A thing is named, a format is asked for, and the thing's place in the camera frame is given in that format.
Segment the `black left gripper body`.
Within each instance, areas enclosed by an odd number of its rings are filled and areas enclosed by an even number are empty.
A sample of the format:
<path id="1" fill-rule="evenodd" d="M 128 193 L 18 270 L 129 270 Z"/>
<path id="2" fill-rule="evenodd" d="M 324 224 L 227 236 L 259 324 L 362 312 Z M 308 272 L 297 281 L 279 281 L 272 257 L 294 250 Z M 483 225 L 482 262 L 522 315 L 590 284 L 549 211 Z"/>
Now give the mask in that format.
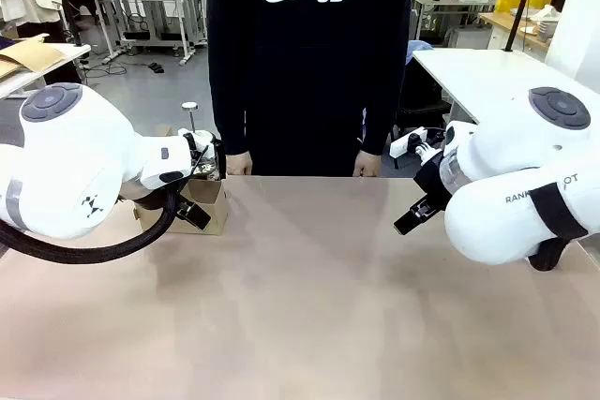
<path id="1" fill-rule="evenodd" d="M 182 205 L 187 202 L 182 195 L 185 184 L 184 181 L 179 181 L 153 190 L 150 194 L 139 199 L 139 206 L 147 211 L 166 209 L 168 212 L 176 214 L 182 208 Z"/>

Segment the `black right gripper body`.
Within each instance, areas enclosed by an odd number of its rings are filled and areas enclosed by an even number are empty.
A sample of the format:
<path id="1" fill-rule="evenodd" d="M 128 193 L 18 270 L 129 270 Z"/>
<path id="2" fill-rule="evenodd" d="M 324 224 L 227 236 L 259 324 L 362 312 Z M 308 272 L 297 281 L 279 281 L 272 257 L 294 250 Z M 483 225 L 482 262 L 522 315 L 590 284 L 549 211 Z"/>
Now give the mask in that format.
<path id="1" fill-rule="evenodd" d="M 442 161 L 443 153 L 438 152 L 422 165 L 413 178 L 425 193 L 424 197 L 417 202 L 417 205 L 428 211 L 444 211 L 452 197 L 452 194 L 444 186 L 440 174 Z"/>

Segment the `person's right hand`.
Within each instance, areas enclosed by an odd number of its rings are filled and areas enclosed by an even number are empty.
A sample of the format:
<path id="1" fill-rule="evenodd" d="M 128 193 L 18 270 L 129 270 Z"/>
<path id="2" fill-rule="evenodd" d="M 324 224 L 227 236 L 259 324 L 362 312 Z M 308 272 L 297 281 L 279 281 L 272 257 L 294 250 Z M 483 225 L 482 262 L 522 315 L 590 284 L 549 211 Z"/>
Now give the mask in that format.
<path id="1" fill-rule="evenodd" d="M 228 175 L 250 175 L 252 159 L 249 152 L 238 155 L 226 155 L 226 170 Z"/>

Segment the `person's left hand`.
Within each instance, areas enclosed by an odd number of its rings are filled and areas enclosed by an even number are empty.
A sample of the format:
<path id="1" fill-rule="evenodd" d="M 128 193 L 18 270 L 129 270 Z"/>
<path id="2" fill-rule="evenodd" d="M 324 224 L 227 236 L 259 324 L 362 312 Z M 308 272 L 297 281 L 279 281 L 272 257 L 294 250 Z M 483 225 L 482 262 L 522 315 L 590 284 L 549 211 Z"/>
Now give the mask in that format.
<path id="1" fill-rule="evenodd" d="M 353 177 L 378 177 L 382 167 L 382 157 L 360 151 L 354 162 Z"/>

